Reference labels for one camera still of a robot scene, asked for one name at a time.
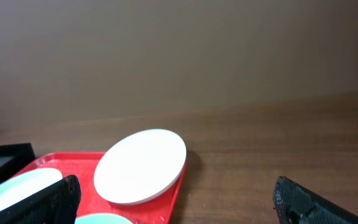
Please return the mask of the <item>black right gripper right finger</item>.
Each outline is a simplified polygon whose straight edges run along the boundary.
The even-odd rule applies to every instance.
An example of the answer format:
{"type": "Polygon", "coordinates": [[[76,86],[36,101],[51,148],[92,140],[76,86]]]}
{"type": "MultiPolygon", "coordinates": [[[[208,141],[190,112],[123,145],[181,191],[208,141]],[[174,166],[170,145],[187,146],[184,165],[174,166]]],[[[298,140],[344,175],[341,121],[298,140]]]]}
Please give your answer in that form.
{"type": "Polygon", "coordinates": [[[280,224],[358,224],[358,216],[304,188],[278,177],[273,208],[280,224]]]}

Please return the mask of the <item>white round plate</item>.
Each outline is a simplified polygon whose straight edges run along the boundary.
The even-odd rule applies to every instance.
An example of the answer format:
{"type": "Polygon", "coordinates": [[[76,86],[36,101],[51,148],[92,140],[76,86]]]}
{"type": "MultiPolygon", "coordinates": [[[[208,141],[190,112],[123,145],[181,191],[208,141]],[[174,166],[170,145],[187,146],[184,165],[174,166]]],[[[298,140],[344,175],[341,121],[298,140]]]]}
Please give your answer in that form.
{"type": "Polygon", "coordinates": [[[100,159],[94,187],[105,200],[133,205],[167,191],[179,178],[186,161],[186,145],[166,129],[140,131],[120,140],[100,159]]]}

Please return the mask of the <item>light green plate front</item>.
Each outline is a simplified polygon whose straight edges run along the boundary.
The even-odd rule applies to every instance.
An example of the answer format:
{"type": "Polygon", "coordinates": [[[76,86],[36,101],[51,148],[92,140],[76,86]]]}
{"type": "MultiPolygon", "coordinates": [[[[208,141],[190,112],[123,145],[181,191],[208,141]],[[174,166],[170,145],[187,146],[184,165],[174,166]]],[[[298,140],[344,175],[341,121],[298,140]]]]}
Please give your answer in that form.
{"type": "Polygon", "coordinates": [[[78,217],[75,224],[132,224],[132,222],[113,213],[93,213],[78,217]]]}

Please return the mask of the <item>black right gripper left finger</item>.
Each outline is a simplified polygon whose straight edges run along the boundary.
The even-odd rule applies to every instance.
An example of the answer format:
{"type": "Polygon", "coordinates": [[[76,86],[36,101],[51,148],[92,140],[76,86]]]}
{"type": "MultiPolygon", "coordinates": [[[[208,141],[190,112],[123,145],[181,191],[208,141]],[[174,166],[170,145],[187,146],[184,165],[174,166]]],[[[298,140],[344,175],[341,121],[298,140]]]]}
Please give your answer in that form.
{"type": "Polygon", "coordinates": [[[80,201],[79,179],[69,175],[0,211],[0,224],[74,224],[80,201]]]}

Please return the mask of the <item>light green plate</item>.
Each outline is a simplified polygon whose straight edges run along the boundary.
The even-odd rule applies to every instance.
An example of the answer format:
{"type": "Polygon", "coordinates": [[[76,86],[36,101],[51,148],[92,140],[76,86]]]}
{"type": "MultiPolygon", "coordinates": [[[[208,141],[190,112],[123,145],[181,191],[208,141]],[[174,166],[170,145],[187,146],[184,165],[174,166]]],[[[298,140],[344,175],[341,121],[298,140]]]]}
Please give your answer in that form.
{"type": "Polygon", "coordinates": [[[63,178],[54,168],[35,169],[0,184],[0,211],[41,191],[63,178]]]}
{"type": "Polygon", "coordinates": [[[132,222],[113,213],[93,213],[78,217],[75,224],[132,224],[132,222]]]}

